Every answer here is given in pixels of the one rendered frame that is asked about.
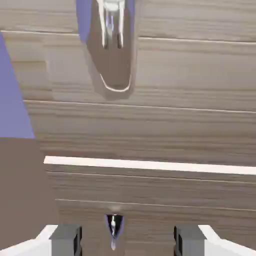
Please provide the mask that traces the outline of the light wood cabinet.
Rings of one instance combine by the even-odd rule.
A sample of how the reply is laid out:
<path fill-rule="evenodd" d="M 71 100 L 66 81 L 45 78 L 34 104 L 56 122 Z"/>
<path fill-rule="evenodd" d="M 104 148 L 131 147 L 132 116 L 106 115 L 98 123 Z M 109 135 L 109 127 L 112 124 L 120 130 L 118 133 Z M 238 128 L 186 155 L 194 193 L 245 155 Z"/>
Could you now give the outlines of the light wood cabinet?
<path fill-rule="evenodd" d="M 62 223 L 83 256 L 256 250 L 256 0 L 0 0 L 0 249 Z"/>

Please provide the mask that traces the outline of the small light wood door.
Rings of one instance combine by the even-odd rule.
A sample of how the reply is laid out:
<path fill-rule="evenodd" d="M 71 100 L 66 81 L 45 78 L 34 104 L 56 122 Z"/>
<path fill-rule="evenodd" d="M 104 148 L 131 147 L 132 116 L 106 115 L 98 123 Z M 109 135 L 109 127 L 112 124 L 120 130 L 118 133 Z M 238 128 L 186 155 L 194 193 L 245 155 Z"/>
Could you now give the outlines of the small light wood door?
<path fill-rule="evenodd" d="M 176 225 L 211 225 L 256 249 L 256 175 L 46 164 L 61 221 L 82 225 L 84 256 L 111 253 L 105 214 L 124 215 L 125 256 L 173 256 Z"/>

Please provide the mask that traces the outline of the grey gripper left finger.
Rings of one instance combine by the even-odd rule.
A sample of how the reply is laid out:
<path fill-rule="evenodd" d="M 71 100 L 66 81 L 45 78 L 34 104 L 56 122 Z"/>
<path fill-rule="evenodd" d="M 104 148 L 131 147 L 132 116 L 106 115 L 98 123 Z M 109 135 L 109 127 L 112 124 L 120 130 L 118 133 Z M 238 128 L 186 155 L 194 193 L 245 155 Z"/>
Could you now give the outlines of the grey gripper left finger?
<path fill-rule="evenodd" d="M 36 238 L 0 250 L 0 256 L 83 256 L 83 228 L 76 224 L 48 224 Z"/>

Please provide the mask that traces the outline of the large light wood door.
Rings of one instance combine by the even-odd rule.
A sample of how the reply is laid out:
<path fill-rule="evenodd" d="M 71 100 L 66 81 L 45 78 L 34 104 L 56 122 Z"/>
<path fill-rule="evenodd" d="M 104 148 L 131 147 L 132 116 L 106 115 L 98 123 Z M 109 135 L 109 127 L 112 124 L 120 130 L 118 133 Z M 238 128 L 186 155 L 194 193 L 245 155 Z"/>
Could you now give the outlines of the large light wood door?
<path fill-rule="evenodd" d="M 95 91 L 76 0 L 0 0 L 0 35 L 49 155 L 256 166 L 256 0 L 136 0 L 135 87 Z"/>

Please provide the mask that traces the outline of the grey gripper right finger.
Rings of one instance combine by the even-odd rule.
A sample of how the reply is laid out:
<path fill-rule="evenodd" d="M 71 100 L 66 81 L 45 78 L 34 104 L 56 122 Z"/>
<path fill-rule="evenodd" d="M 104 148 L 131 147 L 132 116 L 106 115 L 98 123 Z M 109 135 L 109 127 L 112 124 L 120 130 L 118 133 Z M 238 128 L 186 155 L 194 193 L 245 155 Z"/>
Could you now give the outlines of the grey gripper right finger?
<path fill-rule="evenodd" d="M 256 256 L 256 250 L 222 239 L 210 225 L 176 225 L 173 256 Z"/>

